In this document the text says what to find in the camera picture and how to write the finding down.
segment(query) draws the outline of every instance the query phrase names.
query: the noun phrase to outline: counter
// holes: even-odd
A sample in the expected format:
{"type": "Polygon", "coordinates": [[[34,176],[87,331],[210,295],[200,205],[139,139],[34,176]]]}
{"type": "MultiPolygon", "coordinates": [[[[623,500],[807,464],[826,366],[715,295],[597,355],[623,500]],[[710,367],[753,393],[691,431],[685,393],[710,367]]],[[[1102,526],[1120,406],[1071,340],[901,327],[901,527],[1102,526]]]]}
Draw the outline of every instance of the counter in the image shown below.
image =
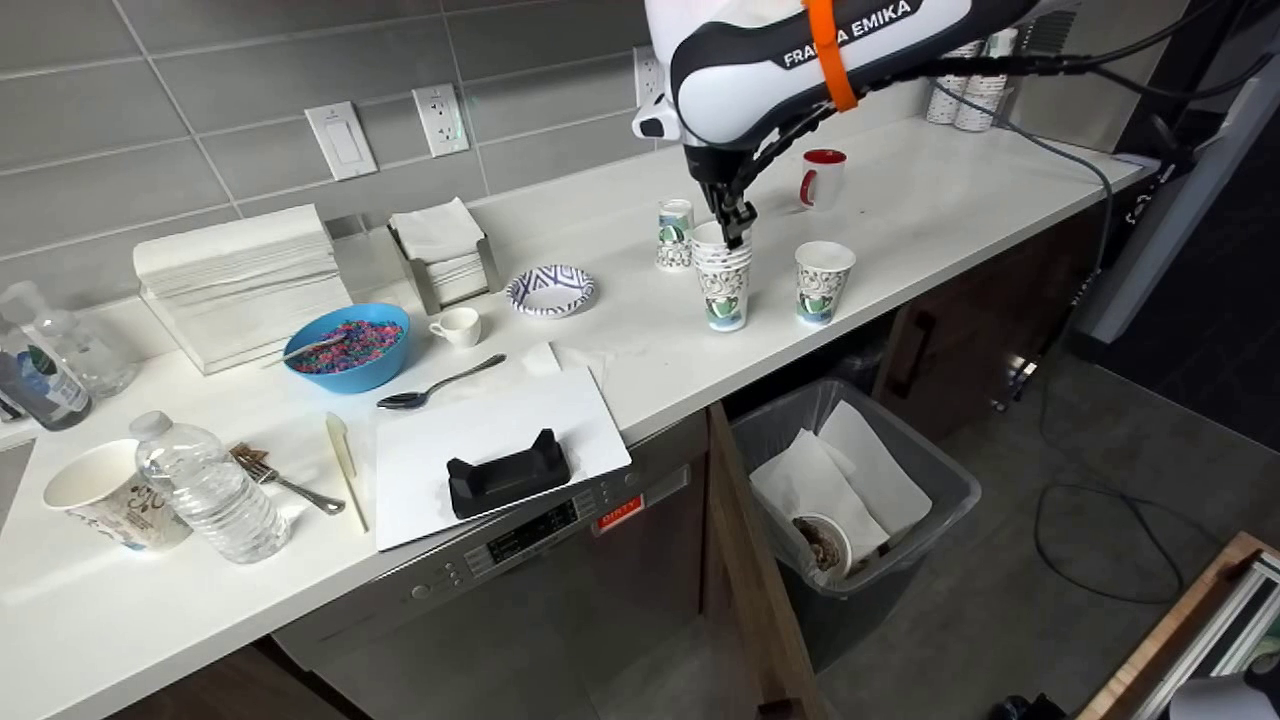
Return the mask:
{"type": "MultiPolygon", "coordinates": [[[[712,335],[691,277],[651,270],[656,202],[680,183],[678,151],[581,174],[480,205],[500,270],[570,259],[602,281],[602,302],[575,320],[533,320],[483,295],[480,348],[429,346],[385,393],[422,388],[480,355],[548,340],[560,366],[589,366],[629,439],[817,354],[879,311],[961,277],[973,265],[1090,209],[1102,183],[1005,134],[966,138],[923,119],[877,134],[826,127],[848,150],[848,205],[806,216],[774,195],[770,176],[753,233],[753,325],[712,335]],[[835,236],[861,251],[835,325],[794,320],[794,248],[835,236]]],[[[1118,187],[1139,167],[1091,158],[1118,187]]],[[[42,435],[0,534],[0,698],[6,716],[107,716],[215,656],[432,551],[432,539],[377,551],[355,518],[299,512],[292,544],[252,570],[232,570],[200,544],[169,555],[128,555],[42,508],[44,481],[80,448],[123,435],[135,411],[164,410],[225,439],[274,448],[284,475],[344,498],[323,446],[323,411],[348,418],[367,439],[373,396],[331,400],[284,367],[197,375],[183,355],[155,355],[139,382],[80,430],[42,435]]]]}

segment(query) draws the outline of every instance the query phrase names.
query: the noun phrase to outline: wall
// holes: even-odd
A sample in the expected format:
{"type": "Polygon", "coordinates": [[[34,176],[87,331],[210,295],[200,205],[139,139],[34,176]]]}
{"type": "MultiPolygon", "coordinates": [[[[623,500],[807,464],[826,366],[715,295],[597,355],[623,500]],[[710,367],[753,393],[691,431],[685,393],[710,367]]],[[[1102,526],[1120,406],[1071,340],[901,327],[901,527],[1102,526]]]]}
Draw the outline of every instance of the wall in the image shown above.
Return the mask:
{"type": "Polygon", "coordinates": [[[641,0],[6,0],[0,284],[135,287],[147,236],[320,205],[491,195],[649,151],[641,0]],[[410,88],[455,84],[472,151],[429,158],[410,88]],[[355,99],[377,176],[331,183],[304,109],[355,99]]]}

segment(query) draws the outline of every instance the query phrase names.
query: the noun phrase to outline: wall outlet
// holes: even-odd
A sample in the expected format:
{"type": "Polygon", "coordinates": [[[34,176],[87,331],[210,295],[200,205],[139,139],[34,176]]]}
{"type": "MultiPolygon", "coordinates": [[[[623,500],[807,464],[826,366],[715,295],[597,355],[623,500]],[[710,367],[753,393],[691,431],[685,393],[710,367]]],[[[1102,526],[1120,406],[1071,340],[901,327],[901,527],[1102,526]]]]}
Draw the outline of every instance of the wall outlet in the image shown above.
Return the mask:
{"type": "Polygon", "coordinates": [[[352,106],[320,106],[304,114],[331,179],[377,174],[362,117],[352,106]]]}
{"type": "Polygon", "coordinates": [[[464,109],[455,106],[453,84],[432,84],[413,91],[416,119],[426,125],[432,158],[453,158],[472,150],[464,109]]]}
{"type": "Polygon", "coordinates": [[[651,56],[651,50],[632,50],[632,81],[637,81],[637,109],[649,109],[669,88],[669,73],[651,56]]]}

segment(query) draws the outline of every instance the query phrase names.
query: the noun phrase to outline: trash bin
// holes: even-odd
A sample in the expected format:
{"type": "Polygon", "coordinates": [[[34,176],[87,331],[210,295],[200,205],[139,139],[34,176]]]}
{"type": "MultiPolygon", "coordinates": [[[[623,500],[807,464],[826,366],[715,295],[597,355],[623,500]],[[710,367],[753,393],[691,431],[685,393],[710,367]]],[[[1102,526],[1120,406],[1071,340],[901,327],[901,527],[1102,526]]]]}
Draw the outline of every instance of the trash bin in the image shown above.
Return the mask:
{"type": "MultiPolygon", "coordinates": [[[[870,630],[879,624],[879,618],[915,577],[920,555],[980,500],[980,483],[961,464],[951,464],[920,431],[911,431],[904,422],[898,422],[844,382],[806,384],[740,418],[732,426],[732,435],[740,446],[745,467],[757,474],[762,464],[781,457],[806,430],[820,431],[841,406],[852,406],[873,426],[879,446],[915,481],[932,508],[920,526],[891,536],[879,555],[873,555],[844,581],[817,586],[811,577],[781,570],[817,667],[835,662],[870,630]]],[[[781,512],[774,512],[770,505],[762,505],[762,512],[770,518],[774,550],[802,539],[802,534],[781,512]]]]}

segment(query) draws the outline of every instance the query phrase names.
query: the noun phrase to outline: gray floor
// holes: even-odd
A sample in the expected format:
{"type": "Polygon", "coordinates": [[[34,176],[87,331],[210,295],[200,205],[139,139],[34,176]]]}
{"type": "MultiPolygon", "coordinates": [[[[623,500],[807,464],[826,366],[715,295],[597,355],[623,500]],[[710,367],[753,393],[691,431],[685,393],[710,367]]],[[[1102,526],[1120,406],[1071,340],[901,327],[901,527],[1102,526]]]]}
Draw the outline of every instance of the gray floor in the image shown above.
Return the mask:
{"type": "MultiPolygon", "coordinates": [[[[1050,577],[1032,551],[1042,483],[1124,487],[1198,518],[1216,539],[1236,527],[1280,539],[1273,448],[1105,367],[1062,361],[1044,430],[1042,396],[1030,396],[946,446],[985,483],[985,505],[920,563],[884,624],[826,667],[835,716],[966,720],[1013,694],[1050,694],[1070,714],[1090,704],[1166,603],[1118,603],[1050,577]]],[[[1216,551],[1161,512],[1151,527],[1189,577],[1216,551]]],[[[1178,591],[1118,500],[1054,492],[1044,539],[1070,571],[1111,591],[1178,591]]]]}

